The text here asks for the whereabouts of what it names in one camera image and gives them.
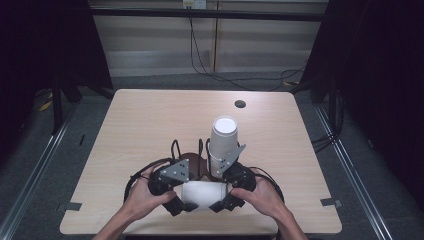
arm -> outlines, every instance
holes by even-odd
[[[166,192],[161,196],[153,196],[150,193],[146,178],[149,178],[155,167],[157,166],[153,166],[141,174],[143,177],[134,183],[128,199],[93,239],[117,239],[131,223],[144,218],[153,209],[171,201],[176,196],[173,191]]]
[[[265,179],[256,177],[256,188],[253,192],[242,188],[234,188],[231,194],[249,202],[258,212],[272,217],[277,223],[283,239],[308,239],[294,218],[293,213],[286,207],[274,187]]]

gray floor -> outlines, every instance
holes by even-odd
[[[280,73],[227,73],[228,78],[278,78]],[[298,80],[296,75],[289,81]],[[228,82],[212,80],[198,74],[163,75],[150,77],[114,78],[115,89],[209,89],[243,90]],[[250,90],[267,91],[280,85],[276,80],[239,80],[235,82]],[[278,91],[290,87],[282,85]],[[82,89],[83,99],[76,105],[67,131],[56,150],[41,184],[35,192],[13,239],[90,239],[92,236],[64,236],[59,231],[63,213],[56,211],[60,203],[69,202],[84,168],[110,100]],[[315,106],[310,102],[309,93],[295,96],[311,140],[325,134]],[[52,130],[52,109],[39,112],[44,98],[36,99],[34,110],[24,127],[20,143],[9,157],[8,163],[0,170],[0,220],[13,206],[20,189],[25,185]],[[393,177],[380,154],[368,146],[355,121],[346,114],[341,139],[363,179],[376,206],[383,215],[393,239],[422,239],[424,236],[424,215],[405,188]],[[310,235],[322,239],[378,239],[362,206],[349,182],[340,161],[331,146],[317,154],[328,187],[335,199],[342,201],[338,213],[343,230],[336,235]]]

metal bracket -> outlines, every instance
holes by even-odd
[[[231,151],[228,156],[224,160],[222,160],[221,166],[216,173],[222,174],[223,172],[227,171],[227,169],[230,168],[237,161],[237,158],[240,156],[241,152],[243,152],[245,148],[246,144],[243,144],[240,147]]]
[[[167,183],[173,180],[180,182],[189,181],[189,169],[188,159],[178,161],[177,163],[170,165],[169,167],[160,171],[159,180]]]

metal rail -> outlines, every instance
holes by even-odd
[[[59,146],[59,143],[62,141],[62,138],[68,127],[69,120],[72,118],[75,110],[76,110],[76,104],[71,109],[68,117],[63,122],[61,128],[57,131],[55,135],[51,136],[49,143],[44,149],[43,154],[41,154],[41,157],[38,160],[37,165],[35,166],[34,170],[29,176],[25,186],[21,190],[18,198],[15,201],[15,204],[7,213],[3,223],[0,226],[1,240],[10,240],[15,234],[15,231],[18,228],[18,225],[20,221],[22,220],[22,217],[24,216],[25,211],[27,210],[32,197],[34,196],[35,191],[37,190],[38,185],[40,184],[44,176],[44,173],[47,170],[47,167],[49,166],[49,163],[51,159],[53,158],[53,155],[57,147]]]
[[[177,17],[177,18],[220,18],[220,19],[253,19],[321,22],[325,14],[312,13],[280,13],[280,12],[250,12],[229,10],[198,10],[198,9],[166,9],[166,8],[123,8],[123,7],[90,7],[90,8],[60,8],[42,7],[40,12],[62,14],[84,13],[97,16],[133,16],[133,17]]]
[[[325,110],[322,107],[316,108],[318,116],[323,124],[325,131],[330,135],[333,131],[328,122],[328,116]],[[339,160],[346,172],[347,177],[349,178],[350,183],[352,184],[353,189],[355,190],[356,196],[358,196],[359,201],[361,202],[362,208],[365,211],[365,214],[368,217],[368,220],[371,223],[375,233],[377,234],[378,239],[380,240],[393,240],[392,235],[384,221],[383,216],[369,195],[364,183],[362,182],[358,172],[355,169],[355,165],[350,159],[349,155],[346,152],[340,139],[337,139],[333,142],[334,150],[339,157]]]

white paper cup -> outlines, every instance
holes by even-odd
[[[195,211],[210,210],[209,206],[221,201],[228,193],[227,184],[219,182],[189,181],[183,184],[181,201],[195,203]]]
[[[211,165],[211,169],[209,169],[209,164],[207,164],[208,171],[211,173],[212,176],[221,179],[222,172],[220,172],[219,170],[221,169],[222,160],[217,159],[213,155],[210,155],[210,158],[208,161],[210,161],[210,165]]]
[[[209,142],[210,154],[219,160],[233,149],[237,148],[237,122],[230,116],[221,116],[215,119]]]

